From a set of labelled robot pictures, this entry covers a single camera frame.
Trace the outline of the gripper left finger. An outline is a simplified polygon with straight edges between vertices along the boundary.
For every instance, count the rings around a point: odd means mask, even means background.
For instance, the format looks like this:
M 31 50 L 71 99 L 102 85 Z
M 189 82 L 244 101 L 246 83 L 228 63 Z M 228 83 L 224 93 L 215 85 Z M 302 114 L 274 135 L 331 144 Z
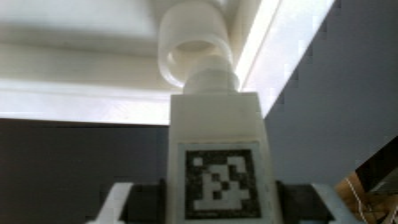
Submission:
M 87 224 L 166 224 L 166 182 L 116 183 Z

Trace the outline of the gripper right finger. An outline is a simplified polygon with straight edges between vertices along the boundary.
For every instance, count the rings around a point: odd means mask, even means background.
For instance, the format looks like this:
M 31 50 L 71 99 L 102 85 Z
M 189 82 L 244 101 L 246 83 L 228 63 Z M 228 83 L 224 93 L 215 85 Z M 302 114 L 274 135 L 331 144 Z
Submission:
M 277 182 L 277 192 L 285 224 L 365 224 L 329 185 Z

